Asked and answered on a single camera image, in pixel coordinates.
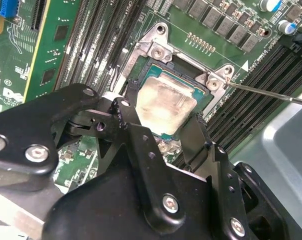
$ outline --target black plastic arm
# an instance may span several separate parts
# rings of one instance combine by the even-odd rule
[[[0,113],[0,187],[27,192],[44,188],[58,165],[56,147],[68,119],[98,101],[92,89],[73,84]],[[29,160],[32,146],[41,147],[31,148],[36,157]]]

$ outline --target green circuit board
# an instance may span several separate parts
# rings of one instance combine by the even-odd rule
[[[21,0],[0,16],[0,112],[52,92],[79,2]]]
[[[179,7],[181,2],[186,3],[183,8]],[[207,1],[206,8],[217,10],[218,18],[228,18],[233,22],[230,32],[223,36],[224,32],[223,34],[218,33],[219,29],[217,27],[208,27],[204,23],[203,17],[192,17],[190,13],[195,2],[149,0],[148,6],[142,11],[139,22],[136,24],[130,41],[126,46],[129,52],[134,50],[135,43],[156,23],[164,22],[169,27],[168,42],[171,46],[211,70],[216,70],[225,64],[233,65],[235,74],[232,81],[242,83],[283,35],[278,30],[278,23],[282,20],[288,20],[288,16],[291,17],[289,12],[291,12],[293,7],[299,8],[298,1],[283,1],[276,12],[261,11],[259,9],[259,0],[217,1],[221,2],[219,6],[214,5],[215,1],[213,3],[211,3],[212,1]],[[228,15],[224,6],[230,7],[233,3],[236,4],[236,11],[233,15]],[[247,14],[245,22],[243,20],[240,21],[241,16],[244,14]],[[297,29],[302,28],[302,10],[293,22],[296,24]],[[258,29],[254,28],[253,30],[254,23],[258,23]],[[235,40],[230,40],[233,39],[231,33],[236,31],[237,26],[243,28],[240,31],[244,35],[243,39],[248,40],[251,36],[251,39],[256,40],[254,47],[249,49],[244,47],[247,45],[243,39],[238,44],[234,43],[236,42]],[[138,78],[147,61],[146,58],[139,57],[128,78]],[[219,106],[228,99],[232,91],[232,88],[229,89],[221,102],[206,116],[206,120],[210,119]]]
[[[119,24],[114,26],[123,26],[130,8],[134,4],[137,6],[137,2],[19,0],[16,16],[0,16],[0,112],[48,94],[55,86],[58,89],[80,82],[101,92],[109,90],[111,74],[104,67],[108,67],[108,56],[115,49],[117,36],[113,34],[119,31],[109,27],[115,21]],[[168,43],[172,47],[213,71],[225,64],[233,65],[232,80],[237,83],[245,80],[283,35],[278,31],[280,21],[288,20],[298,29],[302,28],[299,0],[283,0],[276,12],[261,11],[259,0],[145,2],[137,22],[132,24],[132,32],[125,36],[128,41],[123,47],[128,52],[124,63],[134,51],[136,42],[156,23],[163,22],[168,26]],[[199,16],[195,11],[197,6],[204,7]],[[209,14],[214,14],[218,24],[210,26]],[[225,19],[232,22],[228,33],[218,28]],[[237,34],[243,35],[240,42],[237,42]],[[95,54],[99,56],[102,52],[106,54],[95,59]],[[138,78],[148,60],[139,57],[129,78]],[[99,87],[104,77],[108,80],[105,86]],[[207,119],[232,91],[228,91]],[[57,185],[73,189],[94,177],[98,167],[95,144],[94,138],[83,137],[77,145],[72,145],[72,150],[66,147],[59,152],[60,164],[54,174]]]

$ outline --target hole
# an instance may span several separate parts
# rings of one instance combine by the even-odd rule
[[[225,151],[222,147],[220,147],[220,146],[218,146],[217,149],[219,149],[219,151],[220,151],[221,153],[223,153],[223,154],[226,153],[226,151]]]
[[[231,74],[232,73],[232,68],[231,67],[226,67],[224,69],[224,74]]]
[[[57,132],[52,133],[53,140],[56,139],[56,136],[57,136]]]
[[[84,92],[86,95],[90,96],[90,97],[93,97],[93,96],[95,95],[95,93],[93,92],[93,90],[90,89],[90,88],[84,89],[83,92]]]
[[[263,216],[255,218],[249,223],[249,227],[259,240],[269,240],[272,237],[272,228]]]
[[[130,106],[130,103],[127,100],[122,100],[121,103],[126,107]]]
[[[233,194],[236,192],[236,190],[232,186],[229,186],[229,191]]]
[[[154,159],[154,158],[156,157],[156,155],[154,154],[154,152],[151,152],[151,151],[150,151],[147,155],[148,155],[149,158],[151,158],[151,159]]]
[[[156,28],[156,32],[157,32],[158,34],[160,34],[160,35],[163,35],[163,34],[165,34],[166,29],[165,29],[163,26],[158,26],[158,27]]]
[[[271,34],[270,30],[265,30],[264,33],[262,34],[262,37],[267,38],[270,36],[270,34]]]
[[[246,213],[252,211],[259,204],[258,197],[253,190],[244,182],[241,181],[241,193],[244,202],[244,209]]]
[[[103,123],[103,122],[99,122],[97,125],[96,125],[96,130],[98,132],[102,132],[104,129],[105,129],[106,125]]]

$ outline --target black dimm slot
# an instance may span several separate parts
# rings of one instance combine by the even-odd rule
[[[283,92],[282,94],[291,95],[301,85],[302,85],[302,77],[298,81],[296,81],[289,89],[287,89],[285,92]],[[259,123],[261,123],[262,121],[264,121],[282,103],[283,103],[283,101],[272,98],[271,102],[269,103],[270,107],[268,108],[268,111],[263,112],[263,116],[261,116],[259,119],[257,119],[254,122],[254,125],[258,125]],[[245,129],[245,128],[242,129],[242,131],[240,132],[240,134],[238,134],[237,136],[235,136],[234,141],[230,141],[230,143],[226,146],[227,149],[229,149],[230,151],[233,150],[238,144],[241,143],[241,141],[243,141],[246,138],[246,136],[248,136],[252,132],[253,129],[254,128],[252,128],[252,127],[251,128],[247,128],[247,129]]]
[[[285,49],[281,46],[278,48],[274,47],[274,51],[271,53],[271,57],[268,59],[263,59],[262,62],[255,68],[253,72],[250,73],[249,77],[244,80],[244,84],[252,87],[256,87],[256,84],[259,79],[263,78],[263,76],[267,73],[267,71],[279,60],[279,58],[285,54]],[[247,91],[239,91],[236,89],[231,98],[228,99],[227,104],[224,104],[218,111],[217,114],[213,116],[213,118],[209,121],[208,131],[214,131],[214,129],[218,128],[219,125],[226,119],[229,118],[229,113],[236,109],[239,102],[242,98],[244,98],[249,92]]]
[[[139,3],[139,1],[136,1],[133,3],[132,8],[130,9],[130,12],[128,12],[128,14],[126,16],[125,23],[119,27],[120,29],[123,29],[123,30],[119,33],[116,41],[114,42],[115,48],[114,48],[114,50],[112,50],[110,52],[110,55],[107,59],[106,68],[103,70],[103,73],[102,73],[101,77],[99,78],[99,82],[98,82],[99,88],[97,89],[97,92],[100,94],[104,93],[108,86],[108,83],[110,80],[110,75],[108,74],[108,70],[109,70],[108,68],[112,64],[112,60],[115,58],[116,55],[119,55],[121,53],[121,50],[122,50],[121,47],[123,45],[122,43],[124,41],[128,41],[128,39],[129,39],[128,32],[131,28],[133,30],[134,27],[132,27],[132,25],[134,26],[135,24],[133,24],[133,23],[136,23],[135,20],[139,19],[139,16],[140,16],[145,4],[147,3],[147,1],[146,0],[142,1],[140,3],[140,5],[138,5],[138,3]]]
[[[69,73],[66,76],[66,79],[64,79],[65,82],[67,82],[67,85],[77,82],[77,78],[75,75],[77,75],[78,71],[82,70],[82,68],[79,68],[78,65],[81,62],[81,56],[83,55],[84,50],[86,49],[86,46],[88,44],[88,34],[89,30],[92,30],[92,24],[93,24],[93,18],[94,21],[100,21],[99,14],[97,14],[98,11],[104,11],[105,6],[103,5],[103,2],[100,0],[95,0],[93,3],[92,8],[90,9],[90,13],[87,14],[87,18],[85,19],[86,24],[83,24],[83,34],[79,41],[77,42],[77,52],[75,53],[74,61],[69,65]]]
[[[103,46],[101,46],[100,51],[98,52],[98,54],[95,58],[94,65],[96,63],[101,63],[101,61],[103,60],[103,58],[106,56],[106,54],[108,52],[110,44],[114,41],[114,38],[116,38],[117,35],[119,34],[119,32],[120,32],[119,25],[121,24],[120,20],[122,20],[122,18],[125,15],[125,12],[127,10],[126,6],[131,2],[132,1],[123,0],[117,6],[114,17],[112,18],[110,27],[108,28],[108,31],[107,31],[105,37],[103,38]],[[91,66],[91,69],[88,74],[87,82],[86,82],[86,84],[88,86],[92,87],[95,90],[97,90],[97,88],[99,87],[98,83],[94,84],[95,76],[98,73],[98,68],[94,67],[93,65]]]
[[[126,30],[124,31],[124,34],[122,35],[122,39],[118,41],[116,44],[116,48],[114,51],[112,51],[112,55],[109,58],[108,63],[106,64],[107,68],[110,67],[109,69],[105,69],[103,72],[103,75],[101,77],[101,90],[100,92],[104,92],[106,90],[106,87],[108,83],[110,82],[110,75],[107,74],[110,69],[114,69],[117,66],[120,54],[122,52],[122,49],[126,47],[128,44],[128,41],[135,29],[136,23],[138,22],[138,19],[142,13],[142,10],[144,9],[145,5],[147,4],[148,0],[142,0],[138,1],[136,7],[134,8],[134,11],[132,13],[132,17],[130,16],[127,18],[129,21],[126,24]]]
[[[289,65],[295,60],[295,56],[293,53],[289,54],[285,60],[284,60],[284,65],[279,65],[279,66],[273,66],[275,69],[272,72],[268,72],[267,77],[263,77],[263,81],[261,81],[261,84],[258,86],[259,89],[267,90],[274,81],[277,80],[280,74],[282,74]],[[231,111],[229,115],[233,115],[232,112],[236,112],[237,114],[233,115],[233,117],[226,119],[223,124],[224,127],[219,127],[216,128],[215,131],[212,131],[211,137],[214,137],[215,135],[220,135],[224,131],[228,131],[228,125],[232,124],[234,121],[237,119],[241,118],[241,116],[248,116],[246,115],[247,113],[245,112],[245,109],[248,107],[248,105],[252,103],[256,103],[257,98],[259,97],[259,94],[251,94],[248,92],[245,98],[241,100],[241,103],[238,105],[236,109]]]
[[[283,61],[283,73],[278,75],[278,73],[275,73],[274,76],[278,75],[278,77],[275,77],[275,79],[271,82],[275,86],[271,86],[270,88],[266,88],[266,90],[276,93],[281,93],[283,91],[283,88],[287,88],[287,85],[292,81],[292,79],[295,79],[295,76],[301,71],[302,64],[295,65],[296,68],[291,69],[289,68],[289,64],[287,64],[285,61]],[[235,122],[233,122],[234,128],[232,130],[226,130],[224,133],[221,134],[221,144],[226,145],[229,141],[230,136],[234,136],[238,133],[239,128],[247,128],[247,125],[250,126],[250,121],[252,119],[255,119],[256,117],[262,116],[264,113],[263,108],[268,104],[268,100],[272,100],[272,97],[266,97],[260,94],[251,93],[253,97],[255,97],[256,101],[250,101],[250,99],[246,99],[245,101],[249,104],[246,105],[245,109],[242,110],[243,118],[237,119]]]
[[[302,85],[302,53],[284,47],[285,41],[283,38],[263,58],[244,81],[246,85],[285,95],[291,95]],[[231,152],[253,131],[261,129],[281,103],[272,97],[236,89],[207,123],[208,132],[213,141]]]
[[[105,37],[105,34],[107,32],[107,29],[109,28],[110,26],[110,23],[111,23],[111,19],[113,18],[113,16],[115,15],[115,10],[117,9],[117,5],[119,3],[119,0],[115,0],[113,1],[112,3],[112,8],[111,8],[111,11],[108,13],[108,17],[107,17],[107,20],[104,21],[102,20],[106,11],[105,11],[105,8],[106,8],[106,5],[109,3],[109,1],[107,0],[104,0],[102,2],[102,5],[104,7],[101,7],[99,9],[99,12],[96,16],[96,20],[94,20],[94,25],[91,29],[91,33],[90,33],[90,36],[89,36],[89,39],[88,41],[86,42],[86,47],[84,48],[85,49],[85,53],[84,55],[85,56],[88,56],[88,53],[90,52],[90,50],[92,49],[93,47],[93,43],[95,41],[95,39],[98,37],[97,39],[97,43],[95,45],[95,48],[93,50],[93,55],[92,55],[92,59],[90,60],[90,63],[88,65],[88,67],[86,69],[84,69],[84,66],[86,64],[86,59],[84,61],[79,61],[78,63],[78,66],[77,66],[77,71],[76,71],[76,74],[75,76],[73,77],[74,80],[77,82],[77,83],[82,83],[82,84],[87,84],[88,86],[90,86],[88,83],[87,83],[87,80],[88,80],[88,75],[92,69],[92,67],[94,66],[95,62],[95,57],[97,56],[97,54],[99,53],[100,51],[100,48],[103,44],[103,39]]]
[[[72,29],[72,34],[71,34],[69,42],[67,44],[67,46],[70,48],[70,51],[68,53],[65,53],[65,55],[63,57],[63,61],[62,61],[62,64],[61,64],[61,67],[60,67],[60,70],[59,70],[59,76],[58,76],[57,81],[56,81],[55,89],[62,88],[64,83],[65,83],[64,80],[66,79],[66,75],[68,74],[68,67],[71,64],[70,63],[71,55],[72,55],[73,49],[75,47],[76,40],[79,37],[78,33],[79,33],[81,27],[83,26],[83,22],[84,22],[84,19],[85,19],[85,15],[86,15],[89,3],[90,3],[90,0],[82,0],[81,1],[79,11],[77,12],[76,20],[74,22],[74,26],[73,26],[73,29]]]
[[[284,92],[290,88],[288,86],[294,84],[296,79],[299,79],[301,77],[301,76],[297,77],[298,74],[302,74],[302,61],[298,62],[298,64],[294,66],[294,70],[291,70],[291,68],[287,68],[287,71],[285,71],[283,74],[279,76],[279,78],[281,78],[282,81],[273,82],[272,83],[273,86],[271,86],[267,90],[271,92],[284,94]],[[253,114],[247,114],[243,119],[239,119],[238,123],[234,124],[234,125],[238,125],[238,128],[240,127],[246,129],[248,125],[250,126],[249,128],[255,127],[253,123],[250,124],[250,122],[252,120],[255,120],[257,117],[262,116],[264,114],[264,112],[262,112],[264,106],[268,105],[269,101],[274,99],[272,97],[266,97],[256,93],[252,93],[252,95],[256,97],[257,101],[252,102],[252,104],[250,104],[250,106],[248,106],[247,109],[245,109],[244,111],[250,110],[251,112],[253,112]],[[227,143],[228,136],[225,136],[222,142]]]

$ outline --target screw hole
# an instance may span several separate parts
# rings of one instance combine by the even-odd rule
[[[154,152],[151,152],[151,151],[150,151],[147,155],[148,155],[149,158],[151,158],[151,159],[154,159],[154,158],[156,157],[156,155],[154,154]]]
[[[156,28],[156,32],[157,32],[158,34],[160,34],[160,35],[163,35],[163,34],[165,34],[166,29],[165,29],[163,26],[158,26],[158,27]]]
[[[104,129],[105,129],[106,125],[103,123],[103,122],[99,122],[97,125],[96,125],[96,130],[98,132],[102,132]]]
[[[231,73],[232,73],[232,68],[231,68],[231,67],[226,67],[226,68],[224,69],[224,73],[225,73],[225,74],[231,74]]]
[[[90,89],[90,88],[84,89],[83,92],[84,92],[84,94],[86,94],[86,95],[88,95],[90,97],[93,97],[95,95],[95,93],[93,92],[93,90]]]
[[[129,107],[130,106],[130,103],[126,100],[122,100],[121,103],[126,106],[126,107]]]
[[[233,194],[236,192],[236,190],[232,186],[229,186],[229,191]]]

